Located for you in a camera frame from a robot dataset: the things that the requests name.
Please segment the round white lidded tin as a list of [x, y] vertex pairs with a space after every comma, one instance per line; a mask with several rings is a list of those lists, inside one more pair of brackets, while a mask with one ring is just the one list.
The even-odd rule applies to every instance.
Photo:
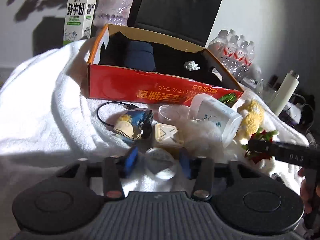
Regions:
[[166, 181], [176, 175], [176, 161], [168, 151], [153, 147], [145, 152], [144, 159], [145, 171], [150, 178]]

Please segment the black paper shopping bag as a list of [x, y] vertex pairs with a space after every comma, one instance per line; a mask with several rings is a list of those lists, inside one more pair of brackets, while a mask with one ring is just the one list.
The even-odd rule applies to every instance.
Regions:
[[204, 47], [222, 0], [141, 0], [135, 27]]

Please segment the red orange cardboard box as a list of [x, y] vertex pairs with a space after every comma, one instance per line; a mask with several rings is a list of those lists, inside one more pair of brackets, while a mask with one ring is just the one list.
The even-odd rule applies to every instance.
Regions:
[[[153, 47], [156, 70], [126, 68], [130, 41]], [[187, 61], [201, 68], [188, 71]], [[189, 106], [197, 94], [208, 94], [233, 106], [243, 89], [216, 56], [206, 48], [168, 35], [127, 27], [105, 25], [91, 49], [88, 64], [88, 96], [91, 99]]]

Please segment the white green milk carton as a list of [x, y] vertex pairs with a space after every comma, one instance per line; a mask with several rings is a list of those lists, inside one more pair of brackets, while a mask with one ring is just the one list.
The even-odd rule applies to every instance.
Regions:
[[68, 0], [63, 45], [91, 37], [92, 22], [97, 0]]

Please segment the white fluffy blanket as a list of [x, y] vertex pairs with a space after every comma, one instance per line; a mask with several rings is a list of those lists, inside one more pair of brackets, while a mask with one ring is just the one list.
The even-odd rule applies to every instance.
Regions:
[[63, 166], [127, 152], [128, 145], [97, 120], [100, 100], [85, 97], [93, 44], [90, 38], [37, 55], [1, 88], [1, 213]]

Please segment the cream square box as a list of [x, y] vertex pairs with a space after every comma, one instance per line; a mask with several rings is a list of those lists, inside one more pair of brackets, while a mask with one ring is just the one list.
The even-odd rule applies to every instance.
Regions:
[[180, 148], [184, 144], [180, 130], [173, 125], [156, 123], [154, 125], [152, 145], [154, 147]]

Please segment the red artificial rose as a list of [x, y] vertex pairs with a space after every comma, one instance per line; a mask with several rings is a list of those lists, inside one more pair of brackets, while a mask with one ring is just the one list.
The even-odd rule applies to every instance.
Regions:
[[277, 130], [267, 131], [259, 127], [257, 132], [252, 134], [248, 143], [243, 145], [245, 150], [245, 158], [253, 161], [254, 164], [261, 162], [263, 159], [271, 160], [272, 155], [268, 153], [268, 149], [274, 138], [279, 134]]

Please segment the pack of water bottles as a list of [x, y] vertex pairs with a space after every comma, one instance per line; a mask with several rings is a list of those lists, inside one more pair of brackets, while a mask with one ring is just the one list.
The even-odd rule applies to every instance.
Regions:
[[245, 77], [255, 58], [254, 42], [246, 41], [244, 35], [237, 36], [232, 29], [221, 30], [217, 37], [210, 41], [208, 50], [237, 81]]

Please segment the clear plastic cup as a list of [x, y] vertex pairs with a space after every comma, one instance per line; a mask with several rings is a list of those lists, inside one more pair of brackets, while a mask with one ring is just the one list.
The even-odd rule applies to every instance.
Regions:
[[158, 121], [163, 124], [176, 125], [187, 116], [186, 108], [178, 105], [161, 105], [158, 109]]

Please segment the silver foil ball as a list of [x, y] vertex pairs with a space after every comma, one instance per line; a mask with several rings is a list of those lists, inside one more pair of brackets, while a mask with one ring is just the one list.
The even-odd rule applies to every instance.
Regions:
[[184, 63], [184, 68], [190, 72], [199, 70], [201, 67], [193, 60]]

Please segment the white thermos bottle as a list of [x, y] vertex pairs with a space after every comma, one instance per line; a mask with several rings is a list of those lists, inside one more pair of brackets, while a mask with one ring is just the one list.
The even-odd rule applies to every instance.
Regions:
[[270, 103], [270, 109], [276, 116], [278, 116], [284, 109], [286, 103], [289, 101], [298, 85], [299, 74], [290, 70], [277, 90], [276, 96]]

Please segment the navy blue pouch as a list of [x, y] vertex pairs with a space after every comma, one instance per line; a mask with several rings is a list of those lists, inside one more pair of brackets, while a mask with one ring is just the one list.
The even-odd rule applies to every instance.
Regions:
[[156, 65], [152, 45], [142, 41], [130, 41], [126, 49], [124, 66], [144, 72], [155, 71]]

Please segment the frosted glass flower vase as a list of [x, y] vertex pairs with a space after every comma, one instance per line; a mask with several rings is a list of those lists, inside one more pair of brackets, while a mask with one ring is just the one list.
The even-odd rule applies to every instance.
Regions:
[[102, 28], [106, 24], [127, 26], [133, 0], [98, 0], [93, 25]]

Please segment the yellow plush toy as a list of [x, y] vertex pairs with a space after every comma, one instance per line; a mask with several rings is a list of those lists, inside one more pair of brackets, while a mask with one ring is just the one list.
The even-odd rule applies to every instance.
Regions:
[[245, 100], [237, 112], [242, 116], [242, 121], [235, 138], [240, 144], [245, 145], [263, 123], [265, 111], [256, 100]]

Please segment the translucent white plastic container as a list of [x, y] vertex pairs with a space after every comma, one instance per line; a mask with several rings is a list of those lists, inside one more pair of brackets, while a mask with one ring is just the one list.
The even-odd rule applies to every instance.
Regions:
[[197, 94], [193, 97], [188, 118], [212, 122], [221, 132], [224, 147], [233, 141], [242, 122], [242, 116], [238, 112], [207, 94]]

